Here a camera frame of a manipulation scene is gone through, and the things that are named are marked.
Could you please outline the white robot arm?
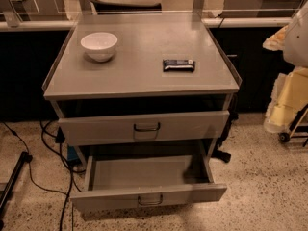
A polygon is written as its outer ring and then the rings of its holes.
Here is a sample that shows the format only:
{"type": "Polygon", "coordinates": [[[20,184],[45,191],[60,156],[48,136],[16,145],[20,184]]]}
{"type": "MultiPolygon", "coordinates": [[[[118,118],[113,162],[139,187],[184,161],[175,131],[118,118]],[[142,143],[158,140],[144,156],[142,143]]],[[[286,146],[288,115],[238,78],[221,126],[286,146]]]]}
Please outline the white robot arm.
{"type": "Polygon", "coordinates": [[[267,38],[263,47],[281,51],[283,60],[295,67],[288,74],[280,73],[275,80],[264,121],[268,132],[286,132],[308,104],[308,2],[288,25],[267,38]]]}

